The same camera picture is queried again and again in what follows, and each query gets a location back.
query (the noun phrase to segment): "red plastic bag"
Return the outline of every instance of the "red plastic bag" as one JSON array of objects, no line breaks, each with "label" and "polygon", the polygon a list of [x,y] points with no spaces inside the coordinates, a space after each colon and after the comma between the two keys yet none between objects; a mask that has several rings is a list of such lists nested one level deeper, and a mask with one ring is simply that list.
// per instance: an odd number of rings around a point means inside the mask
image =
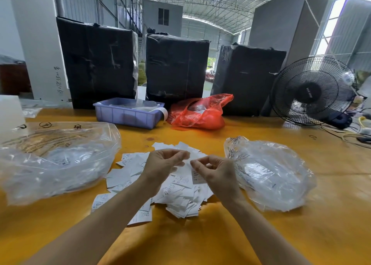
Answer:
[{"label": "red plastic bag", "polygon": [[220,129],[225,125],[221,108],[232,100],[232,94],[217,94],[180,101],[171,105],[167,122],[183,127]]}]

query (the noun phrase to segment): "person's right arm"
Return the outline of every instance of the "person's right arm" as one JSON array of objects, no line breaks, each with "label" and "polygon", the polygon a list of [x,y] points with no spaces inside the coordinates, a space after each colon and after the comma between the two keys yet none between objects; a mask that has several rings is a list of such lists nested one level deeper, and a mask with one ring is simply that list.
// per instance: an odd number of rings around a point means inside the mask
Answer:
[{"label": "person's right arm", "polygon": [[232,160],[210,155],[192,160],[191,165],[240,225],[262,265],[310,264],[246,201]]}]

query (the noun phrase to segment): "black fan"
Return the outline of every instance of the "black fan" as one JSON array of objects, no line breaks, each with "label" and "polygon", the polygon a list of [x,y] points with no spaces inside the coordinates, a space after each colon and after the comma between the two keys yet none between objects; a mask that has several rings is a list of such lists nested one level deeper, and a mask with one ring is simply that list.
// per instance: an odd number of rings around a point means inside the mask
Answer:
[{"label": "black fan", "polygon": [[322,122],[344,129],[352,119],[343,112],[355,90],[353,72],[330,57],[309,57],[285,67],[270,94],[273,110],[284,120],[298,125]]}]

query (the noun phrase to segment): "hand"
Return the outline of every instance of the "hand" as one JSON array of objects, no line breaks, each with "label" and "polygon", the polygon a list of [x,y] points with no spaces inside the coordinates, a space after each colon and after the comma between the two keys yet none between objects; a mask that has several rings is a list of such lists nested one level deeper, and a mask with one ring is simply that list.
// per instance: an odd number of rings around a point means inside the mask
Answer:
[{"label": "hand", "polygon": [[191,165],[207,182],[211,191],[226,206],[245,198],[238,186],[233,160],[208,155],[191,160]]},{"label": "hand", "polygon": [[190,153],[183,150],[164,149],[156,150],[148,156],[143,173],[139,179],[146,182],[151,196],[155,196],[171,172],[176,166],[184,166],[183,160],[189,159]]}]

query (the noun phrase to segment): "orange table surface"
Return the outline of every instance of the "orange table surface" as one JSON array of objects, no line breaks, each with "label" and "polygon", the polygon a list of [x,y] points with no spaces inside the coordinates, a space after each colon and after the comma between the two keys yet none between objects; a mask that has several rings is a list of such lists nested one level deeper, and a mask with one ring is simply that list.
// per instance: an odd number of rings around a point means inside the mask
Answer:
[{"label": "orange table surface", "polygon": [[[96,118],[94,111],[43,109],[27,121]],[[182,141],[219,156],[224,156],[225,139],[239,135],[287,145],[306,161],[318,185],[305,206],[263,215],[313,264],[371,264],[371,150],[319,129],[283,128],[282,123],[278,118],[225,118],[225,127],[218,131],[167,123],[159,123],[153,130],[118,125],[122,148],[115,161],[122,153],[151,151],[154,142]],[[0,193],[0,265],[29,258],[89,215],[95,196],[106,192],[102,180],[90,189],[28,206],[7,206],[5,194]],[[215,196],[202,206],[198,217],[177,219],[164,205],[154,205],[152,210],[153,221],[126,228],[100,265],[260,264],[242,230]]]}]

